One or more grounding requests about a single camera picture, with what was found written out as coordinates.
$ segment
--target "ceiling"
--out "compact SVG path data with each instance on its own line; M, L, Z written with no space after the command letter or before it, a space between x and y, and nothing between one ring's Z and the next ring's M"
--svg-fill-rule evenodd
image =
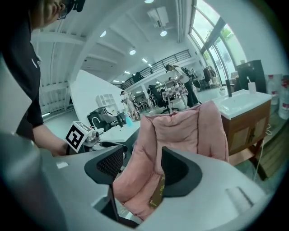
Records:
M32 44L41 57L42 114L71 105L69 82L83 69L106 81L125 81L131 74L184 50L178 44L176 0L86 0L81 13L72 11L64 20L33 32ZM147 12L165 6L169 23L155 28ZM161 37L165 29L168 34ZM135 55L129 51L136 50Z

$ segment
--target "white bottle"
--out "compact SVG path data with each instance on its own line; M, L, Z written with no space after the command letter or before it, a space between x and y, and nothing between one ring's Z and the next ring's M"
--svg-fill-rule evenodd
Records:
M289 119L289 81L283 81L282 83L279 116L284 120Z
M277 86L273 80L273 75L269 75L269 81L267 83L267 92L272 96L271 105L278 104L278 91Z

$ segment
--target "window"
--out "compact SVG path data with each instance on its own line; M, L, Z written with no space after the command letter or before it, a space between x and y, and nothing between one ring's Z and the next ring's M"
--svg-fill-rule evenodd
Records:
M202 11L204 15L206 15L212 21L213 24L216 24L220 18L219 14L203 0L197 1L197 8Z
M242 62L246 62L247 59L245 53L238 39L227 24L222 29L221 36L225 39L225 42L232 53L232 58L234 59L236 65L240 65Z
M193 28L199 33L203 41L206 41L213 30L213 26L209 21L196 10Z
M222 62L220 61L220 58L214 48L214 46L211 46L210 47L210 53L212 54L213 56L213 59L218 67L218 71L219 71L219 74L220 74L220 79L221 79L221 83L222 85L225 85L226 84L226 74L225 74L225 68L223 67L222 65Z
M207 65L210 65L210 66L214 69L215 73L217 74L216 81L217 81L218 83L221 83L220 78L219 78L219 75L221 76L221 78L226 78L226 77L225 77L225 72L223 71L222 67L220 66L219 72L216 71L214 62L213 62L213 60L211 59L208 51L205 51L204 54L203 54L203 56L204 56L204 59L206 60ZM215 63L216 63L217 66L218 66L218 65L221 65L221 62L219 61L219 59L215 59Z
M191 35L193 36L195 41L198 43L199 47L202 48L204 46L204 44L193 29L191 30Z
M218 49L221 58L223 59L227 72L228 72L228 77L229 79L232 76L233 72L236 72L235 67L234 67L234 63L230 57L230 54L225 46L225 44L223 43L223 41L221 40L221 38L217 38L216 42L215 42L216 48Z

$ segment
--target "white sink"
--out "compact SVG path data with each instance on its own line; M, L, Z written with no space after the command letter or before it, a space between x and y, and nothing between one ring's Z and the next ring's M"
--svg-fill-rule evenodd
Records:
M270 101L271 95L260 92L250 94L247 90L234 92L232 97L223 96L213 99L222 116L231 120L263 103Z

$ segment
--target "person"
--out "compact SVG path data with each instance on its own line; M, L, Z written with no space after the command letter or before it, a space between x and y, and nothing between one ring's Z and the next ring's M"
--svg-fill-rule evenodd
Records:
M125 92L125 91L122 91L121 92L121 95L124 96L124 100L126 101L126 104L127 104L127 107L128 107L128 111L130 112L131 114L131 118L133 120L138 120L139 119L139 115L135 109L135 105L134 105L134 102L132 101L129 93Z
M31 41L31 33L65 18L72 6L62 0L20 1L21 12L13 28L6 34L3 58L19 86L32 100L16 133L26 137L39 147L48 149L53 156L66 155L67 143L56 137L44 124L39 104L40 67Z
M190 80L189 76L187 76L186 73L183 72L183 70L178 66L172 66L172 65L168 64L168 65L166 65L165 68L166 68L166 71L175 71L177 74L177 80L180 81L182 84L184 84L186 89L188 90L187 106L193 107L194 105L199 104L199 100L193 91L191 80Z

